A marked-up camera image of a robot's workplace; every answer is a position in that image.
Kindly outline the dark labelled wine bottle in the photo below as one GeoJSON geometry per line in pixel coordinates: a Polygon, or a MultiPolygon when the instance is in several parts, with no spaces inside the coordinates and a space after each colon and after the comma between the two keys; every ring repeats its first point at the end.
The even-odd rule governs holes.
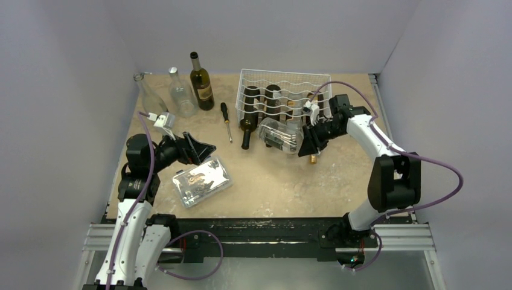
{"type": "Polygon", "coordinates": [[[199,108],[203,111],[209,111],[214,107],[210,75],[208,71],[201,66],[197,52],[191,52],[190,58],[193,66],[190,72],[190,80],[199,108]]]}

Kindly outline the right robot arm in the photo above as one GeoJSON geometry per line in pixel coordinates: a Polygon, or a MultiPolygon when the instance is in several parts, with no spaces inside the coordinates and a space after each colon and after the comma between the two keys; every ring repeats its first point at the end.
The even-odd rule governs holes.
{"type": "Polygon", "coordinates": [[[339,229],[341,242],[355,245],[363,232],[382,214],[404,210],[420,201],[421,162],[411,153],[400,154],[391,148],[391,140],[375,124],[374,116],[364,106],[352,106],[346,94],[329,99],[330,118],[319,119],[319,102],[306,101],[302,111],[310,123],[303,126],[299,156],[324,150],[330,140],[349,135],[373,161],[367,187],[367,199],[346,215],[348,224],[339,229]]]}

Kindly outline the tall clear bottle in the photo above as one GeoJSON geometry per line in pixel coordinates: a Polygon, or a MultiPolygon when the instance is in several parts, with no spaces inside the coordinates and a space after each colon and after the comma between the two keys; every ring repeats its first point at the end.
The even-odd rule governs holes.
{"type": "Polygon", "coordinates": [[[163,99],[153,90],[146,80],[146,75],[150,72],[138,72],[133,75],[133,80],[139,88],[143,109],[146,113],[161,115],[168,112],[168,108],[163,99]]]}

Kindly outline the clear bottle silver cap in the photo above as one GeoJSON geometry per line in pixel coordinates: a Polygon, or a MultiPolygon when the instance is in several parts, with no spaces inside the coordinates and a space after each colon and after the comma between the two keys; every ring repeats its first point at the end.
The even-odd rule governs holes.
{"type": "Polygon", "coordinates": [[[168,90],[176,107],[177,114],[184,118],[195,115],[198,105],[192,95],[191,86],[181,80],[178,69],[175,66],[168,69],[168,74],[171,78],[168,90]]]}

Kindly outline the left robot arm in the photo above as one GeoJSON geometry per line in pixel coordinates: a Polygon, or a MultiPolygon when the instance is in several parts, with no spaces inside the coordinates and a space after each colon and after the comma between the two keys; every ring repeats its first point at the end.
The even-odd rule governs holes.
{"type": "Polygon", "coordinates": [[[175,215],[150,214],[160,185],[158,173],[175,162],[199,165],[215,150],[188,132],[165,135],[158,144],[147,134],[127,140],[114,232],[98,274],[83,289],[146,289],[164,247],[180,239],[175,215]]]}

